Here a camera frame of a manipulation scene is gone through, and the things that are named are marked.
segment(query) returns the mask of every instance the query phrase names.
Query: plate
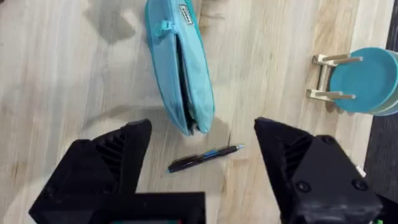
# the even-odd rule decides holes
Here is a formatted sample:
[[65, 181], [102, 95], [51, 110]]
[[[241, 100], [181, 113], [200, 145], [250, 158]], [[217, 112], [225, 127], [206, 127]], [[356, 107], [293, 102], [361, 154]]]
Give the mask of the plate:
[[356, 96], [353, 100], [335, 100], [341, 109], [368, 113], [386, 102], [396, 89], [398, 62], [388, 51], [374, 47], [357, 50], [351, 57], [363, 57], [363, 61], [338, 65], [331, 76], [330, 91]]

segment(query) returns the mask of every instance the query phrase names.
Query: teal pencil case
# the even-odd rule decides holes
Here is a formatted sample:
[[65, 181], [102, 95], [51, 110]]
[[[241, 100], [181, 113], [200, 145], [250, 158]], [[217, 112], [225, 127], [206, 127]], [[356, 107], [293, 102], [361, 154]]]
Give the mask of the teal pencil case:
[[191, 0], [148, 0], [148, 44], [157, 84], [171, 120], [186, 135], [210, 130], [213, 90]]

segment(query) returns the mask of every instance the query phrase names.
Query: wood grain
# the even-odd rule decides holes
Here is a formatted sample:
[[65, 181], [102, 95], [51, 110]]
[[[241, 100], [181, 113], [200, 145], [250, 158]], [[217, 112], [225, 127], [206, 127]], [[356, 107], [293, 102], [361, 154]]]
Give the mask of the wood grain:
[[[202, 0], [216, 103], [209, 134], [181, 135], [154, 79], [145, 0], [19, 0], [0, 5], [0, 220], [27, 211], [70, 143], [149, 118], [139, 192], [206, 191], [208, 223], [279, 223], [254, 134], [258, 116], [331, 134], [362, 165], [372, 117], [308, 100], [313, 54], [384, 47], [393, 0]], [[176, 174], [171, 161], [244, 142], [245, 150]]]

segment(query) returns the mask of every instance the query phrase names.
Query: black pen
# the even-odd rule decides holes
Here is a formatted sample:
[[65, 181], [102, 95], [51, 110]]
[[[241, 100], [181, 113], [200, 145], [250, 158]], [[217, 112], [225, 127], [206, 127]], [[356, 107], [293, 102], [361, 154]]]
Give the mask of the black pen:
[[226, 156], [228, 154], [234, 153], [244, 147], [244, 144], [237, 145], [237, 146], [228, 146], [224, 147], [222, 149], [216, 150], [210, 150], [202, 155], [192, 155], [192, 156], [187, 156], [181, 159], [177, 159], [171, 165], [169, 165], [169, 169], [167, 170], [168, 173], [173, 173], [177, 172], [180, 170], [184, 170], [189, 167], [193, 167], [196, 165], [199, 165], [201, 163], [204, 163], [206, 161], [209, 161], [211, 159], [215, 159], [217, 157], [221, 156]]

